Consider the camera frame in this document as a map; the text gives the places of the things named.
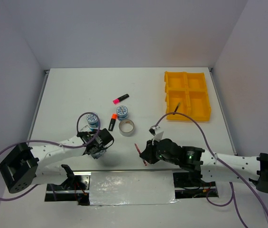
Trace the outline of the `red gel pen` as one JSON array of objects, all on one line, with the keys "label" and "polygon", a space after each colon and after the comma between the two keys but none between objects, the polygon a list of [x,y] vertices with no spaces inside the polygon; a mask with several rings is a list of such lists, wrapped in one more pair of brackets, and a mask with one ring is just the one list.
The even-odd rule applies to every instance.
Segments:
[{"label": "red gel pen", "polygon": [[[139,156],[140,156],[140,155],[141,155],[141,151],[140,151],[138,145],[137,145],[136,143],[135,143],[134,145],[135,145],[135,148],[136,148],[136,150],[137,150],[137,152],[138,152],[138,154],[139,154]],[[146,161],[145,161],[144,159],[142,159],[142,162],[144,163],[145,166],[147,166],[147,163],[146,163]]]}]

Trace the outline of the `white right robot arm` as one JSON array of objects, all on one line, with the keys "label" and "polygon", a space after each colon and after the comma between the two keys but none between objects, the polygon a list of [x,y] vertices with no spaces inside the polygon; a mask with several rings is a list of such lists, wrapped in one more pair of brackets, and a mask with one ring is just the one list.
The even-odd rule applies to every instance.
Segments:
[{"label": "white right robot arm", "polygon": [[170,139],[148,140],[139,155],[149,164],[165,161],[188,171],[188,180],[194,186],[202,182],[240,182],[245,180],[260,192],[268,194],[268,154],[240,157],[209,150],[179,146]]}]

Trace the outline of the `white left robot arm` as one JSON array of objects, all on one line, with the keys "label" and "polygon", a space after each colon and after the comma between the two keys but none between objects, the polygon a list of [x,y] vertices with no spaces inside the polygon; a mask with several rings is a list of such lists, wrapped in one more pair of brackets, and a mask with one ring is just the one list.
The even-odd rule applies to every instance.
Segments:
[{"label": "white left robot arm", "polygon": [[72,157],[103,156],[114,143],[110,132],[104,128],[98,134],[81,131],[76,136],[41,146],[17,144],[0,163],[0,172],[9,193],[22,192],[30,185],[54,184],[68,190],[78,183],[73,170],[62,161]]}]

